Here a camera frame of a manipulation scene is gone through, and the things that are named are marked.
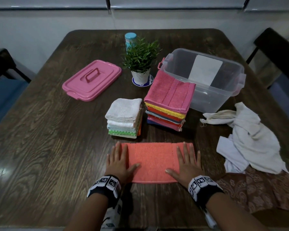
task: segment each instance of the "white sheet of paper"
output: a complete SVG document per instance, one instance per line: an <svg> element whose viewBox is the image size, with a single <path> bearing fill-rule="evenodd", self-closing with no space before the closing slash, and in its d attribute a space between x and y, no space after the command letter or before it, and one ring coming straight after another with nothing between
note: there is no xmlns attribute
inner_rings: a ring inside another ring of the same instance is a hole
<svg viewBox="0 0 289 231"><path fill-rule="evenodd" d="M223 62L197 55L188 79L210 86Z"/></svg>

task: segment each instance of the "folded orange towel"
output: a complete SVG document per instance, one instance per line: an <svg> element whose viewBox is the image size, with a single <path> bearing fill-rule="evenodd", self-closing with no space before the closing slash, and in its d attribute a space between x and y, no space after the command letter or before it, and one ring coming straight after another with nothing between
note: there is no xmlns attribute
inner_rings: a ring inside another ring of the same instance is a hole
<svg viewBox="0 0 289 231"><path fill-rule="evenodd" d="M134 172L132 182L142 184L176 182L165 173L165 169L171 168L179 172L177 146L183 154L183 143L123 143L122 145L125 144L128 149L129 166L141 163Z"/></svg>

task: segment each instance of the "wristband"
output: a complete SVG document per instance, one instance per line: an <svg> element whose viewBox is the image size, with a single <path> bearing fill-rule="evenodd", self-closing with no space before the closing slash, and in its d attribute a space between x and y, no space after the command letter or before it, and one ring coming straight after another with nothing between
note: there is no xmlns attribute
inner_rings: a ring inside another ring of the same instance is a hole
<svg viewBox="0 0 289 231"><path fill-rule="evenodd" d="M188 185L189 194L195 202L206 210L206 203L211 196L217 192L224 193L222 188L208 176L197 176L193 178Z"/></svg>
<svg viewBox="0 0 289 231"><path fill-rule="evenodd" d="M89 189L87 198L94 193L108 198L108 208L115 207L120 197L121 185L114 175L106 175L98 179Z"/></svg>

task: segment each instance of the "stack of colorful towels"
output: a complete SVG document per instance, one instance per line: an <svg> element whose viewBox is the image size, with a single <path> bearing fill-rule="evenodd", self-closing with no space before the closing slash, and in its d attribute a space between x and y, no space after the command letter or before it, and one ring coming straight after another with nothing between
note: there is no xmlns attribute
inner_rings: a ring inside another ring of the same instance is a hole
<svg viewBox="0 0 289 231"><path fill-rule="evenodd" d="M196 84L179 81L158 71L144 98L147 123L182 131Z"/></svg>
<svg viewBox="0 0 289 231"><path fill-rule="evenodd" d="M135 139L141 134L142 99L115 100L105 118L107 119L108 134Z"/></svg>

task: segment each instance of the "brown patterned fabric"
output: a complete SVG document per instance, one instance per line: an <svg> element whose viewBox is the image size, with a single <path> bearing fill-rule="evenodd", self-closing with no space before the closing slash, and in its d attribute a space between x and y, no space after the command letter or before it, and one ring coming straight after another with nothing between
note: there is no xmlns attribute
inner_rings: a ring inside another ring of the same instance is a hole
<svg viewBox="0 0 289 231"><path fill-rule="evenodd" d="M232 200L250 213L272 208L289 210L288 173L264 173L250 166L245 173L227 173L216 182Z"/></svg>

